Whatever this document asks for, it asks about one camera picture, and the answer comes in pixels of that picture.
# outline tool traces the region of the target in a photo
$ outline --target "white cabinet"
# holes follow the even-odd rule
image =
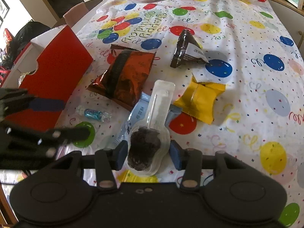
[[[298,45],[301,39],[299,31],[304,31],[304,16],[280,3],[271,0],[268,1],[282,24],[291,35],[294,43]],[[301,46],[300,49],[302,49],[302,55],[304,55],[304,46]]]

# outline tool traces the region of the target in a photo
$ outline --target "pink chair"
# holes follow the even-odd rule
[[[84,2],[79,3],[66,12],[63,17],[69,27],[73,27],[89,10]]]

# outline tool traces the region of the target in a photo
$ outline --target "cabinet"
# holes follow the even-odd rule
[[[274,12],[286,27],[294,43],[304,55],[304,10],[299,10],[285,0],[268,0]]]

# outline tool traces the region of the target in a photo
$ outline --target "light blue snack package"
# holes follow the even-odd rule
[[[148,104],[150,101],[151,96],[141,93],[140,100],[138,103],[134,106],[133,110],[131,111],[127,121],[123,123],[120,133],[118,134],[117,138],[115,139],[114,143],[118,145],[122,140],[125,139],[125,133],[129,133],[132,126],[145,118],[146,111],[148,109]],[[169,108],[169,112],[167,115],[167,119],[165,122],[165,126],[168,127],[170,122],[177,118],[182,112],[182,108],[177,107],[176,105],[171,104]]]

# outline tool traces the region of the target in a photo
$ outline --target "spoon-shaped plastic package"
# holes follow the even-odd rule
[[[175,84],[155,82],[148,109],[143,120],[134,124],[128,141],[127,166],[137,176],[154,175],[170,147],[170,134],[165,127]]]

